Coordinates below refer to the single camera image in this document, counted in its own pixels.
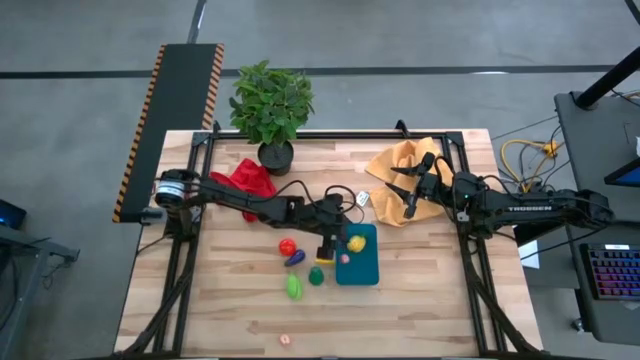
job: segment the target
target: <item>potted plant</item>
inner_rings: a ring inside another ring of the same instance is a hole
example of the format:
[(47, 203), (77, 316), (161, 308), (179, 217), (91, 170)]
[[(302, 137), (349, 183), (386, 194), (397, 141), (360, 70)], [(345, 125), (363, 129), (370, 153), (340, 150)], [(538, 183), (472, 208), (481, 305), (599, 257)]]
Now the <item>potted plant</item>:
[(229, 98), (233, 108), (231, 125), (260, 144), (258, 159), (272, 175), (289, 172), (293, 161), (296, 130), (307, 123), (311, 106), (311, 83), (302, 74), (267, 69), (267, 60), (240, 68), (240, 80), (233, 85), (236, 96)]

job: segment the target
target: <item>teal cutting board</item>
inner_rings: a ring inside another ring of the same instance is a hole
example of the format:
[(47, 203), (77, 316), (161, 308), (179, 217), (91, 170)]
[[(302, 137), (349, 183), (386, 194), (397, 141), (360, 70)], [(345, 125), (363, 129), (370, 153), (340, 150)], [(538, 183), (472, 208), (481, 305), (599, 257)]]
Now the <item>teal cutting board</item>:
[[(380, 281), (378, 268), (378, 234), (373, 224), (350, 224), (346, 229), (347, 241), (354, 235), (364, 236), (366, 243), (359, 253), (347, 250), (346, 244), (338, 244), (336, 257), (336, 282), (339, 285), (376, 285)], [(342, 254), (349, 255), (347, 264), (340, 263)]]

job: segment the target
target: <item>metal stand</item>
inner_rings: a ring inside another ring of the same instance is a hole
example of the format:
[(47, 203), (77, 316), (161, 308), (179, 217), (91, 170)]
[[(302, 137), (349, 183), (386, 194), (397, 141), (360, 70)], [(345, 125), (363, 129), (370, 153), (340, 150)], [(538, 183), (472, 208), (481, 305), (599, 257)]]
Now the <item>metal stand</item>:
[(604, 74), (593, 85), (589, 86), (585, 92), (577, 99), (574, 97), (576, 105), (583, 110), (591, 110), (596, 101), (613, 90), (618, 84), (623, 82), (629, 75), (640, 68), (640, 46), (627, 55), (613, 69)]
[[(49, 256), (57, 255), (62, 257), (65, 263), (72, 263), (78, 259), (80, 250), (70, 249), (48, 240), (38, 240), (21, 231), (4, 226), (0, 226), (0, 246), (7, 249), (3, 259), (4, 265), (10, 261), (16, 261), (16, 257), (21, 260), (29, 260), (24, 261), (29, 264), (29, 267), (20, 269), (16, 303), (2, 332), (0, 332), (0, 359), (4, 360), (12, 358), (14, 346), (27, 319), (28, 306), (33, 301), (36, 289), (40, 286)], [(8, 266), (0, 266), (0, 269), (6, 268)]]

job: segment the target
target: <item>red toy fruit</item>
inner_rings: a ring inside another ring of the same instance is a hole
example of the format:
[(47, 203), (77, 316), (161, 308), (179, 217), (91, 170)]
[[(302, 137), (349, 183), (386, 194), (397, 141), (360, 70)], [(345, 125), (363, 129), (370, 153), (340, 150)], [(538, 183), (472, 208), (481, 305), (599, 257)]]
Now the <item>red toy fruit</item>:
[(296, 242), (291, 238), (282, 239), (280, 241), (280, 254), (291, 256), (296, 252)]

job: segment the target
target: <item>keyboard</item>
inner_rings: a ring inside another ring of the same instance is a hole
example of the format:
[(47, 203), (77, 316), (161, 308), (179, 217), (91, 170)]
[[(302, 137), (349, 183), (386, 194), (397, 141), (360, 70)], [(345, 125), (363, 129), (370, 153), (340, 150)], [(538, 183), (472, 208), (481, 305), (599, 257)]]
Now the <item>keyboard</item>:
[(582, 244), (594, 298), (640, 301), (640, 247)]

